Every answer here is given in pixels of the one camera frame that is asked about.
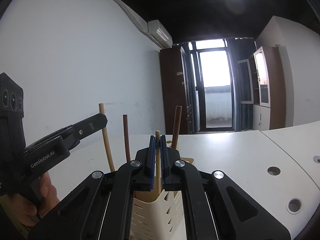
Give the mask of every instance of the wooden stick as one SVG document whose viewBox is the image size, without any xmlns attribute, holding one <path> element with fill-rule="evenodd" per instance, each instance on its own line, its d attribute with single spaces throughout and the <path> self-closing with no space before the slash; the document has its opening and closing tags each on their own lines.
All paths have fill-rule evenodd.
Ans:
<svg viewBox="0 0 320 240">
<path fill-rule="evenodd" d="M 156 185 L 158 195 L 161 194 L 161 161 L 160 161 L 160 131 L 156 131 Z"/>
<path fill-rule="evenodd" d="M 105 114 L 104 113 L 103 103 L 99 104 L 99 112 L 100 112 L 100 114 Z M 107 154 L 107 159 L 108 159 L 110 171 L 115 171 L 116 169 L 115 169 L 115 166 L 114 166 L 113 160 L 112 160 L 111 148 L 110 148 L 108 132 L 107 132 L 107 128 L 106 127 L 104 127 L 102 129 L 102 136 L 103 136 L 104 147 L 106 149 L 106 154 Z"/>
<path fill-rule="evenodd" d="M 124 132 L 124 148 L 125 148 L 125 158 L 129 163 L 131 161 L 130 157 L 130 147 L 129 147 L 129 130 L 128 130 L 128 115 L 123 115 L 123 132 Z"/>
<path fill-rule="evenodd" d="M 171 148 L 173 149 L 176 149 L 178 144 L 181 114 L 182 114 L 182 106 L 176 106 L 176 112 L 174 114 L 173 132 L 172 132 L 172 144 L 171 144 Z"/>
</svg>

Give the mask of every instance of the wall-mounted air conditioner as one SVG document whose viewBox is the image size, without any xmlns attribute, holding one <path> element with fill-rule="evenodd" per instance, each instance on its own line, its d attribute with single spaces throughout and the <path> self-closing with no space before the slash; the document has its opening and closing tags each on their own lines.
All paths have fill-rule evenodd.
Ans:
<svg viewBox="0 0 320 240">
<path fill-rule="evenodd" d="M 148 33 L 165 48 L 171 48 L 172 37 L 158 20 L 148 22 Z"/>
</svg>

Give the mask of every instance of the gray curtain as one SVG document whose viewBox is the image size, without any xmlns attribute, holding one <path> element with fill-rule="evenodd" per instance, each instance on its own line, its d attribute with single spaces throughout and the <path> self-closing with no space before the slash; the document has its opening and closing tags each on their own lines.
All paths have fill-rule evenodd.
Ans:
<svg viewBox="0 0 320 240">
<path fill-rule="evenodd" d="M 253 105 L 241 104 L 241 98 L 247 94 L 248 81 L 238 67 L 238 61 L 249 58 L 255 51 L 254 39 L 235 39 L 227 40 L 228 54 L 233 78 L 233 123 L 235 131 L 250 130 L 253 123 Z"/>
</svg>

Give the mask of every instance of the beige plastic basket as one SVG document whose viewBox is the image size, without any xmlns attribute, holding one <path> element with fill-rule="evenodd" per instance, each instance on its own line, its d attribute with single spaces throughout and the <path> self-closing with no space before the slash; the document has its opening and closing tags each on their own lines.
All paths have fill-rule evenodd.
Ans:
<svg viewBox="0 0 320 240">
<path fill-rule="evenodd" d="M 181 158 L 193 163 L 192 158 Z M 140 240 L 170 240 L 183 218 L 181 191 L 135 192 L 131 233 Z"/>
</svg>

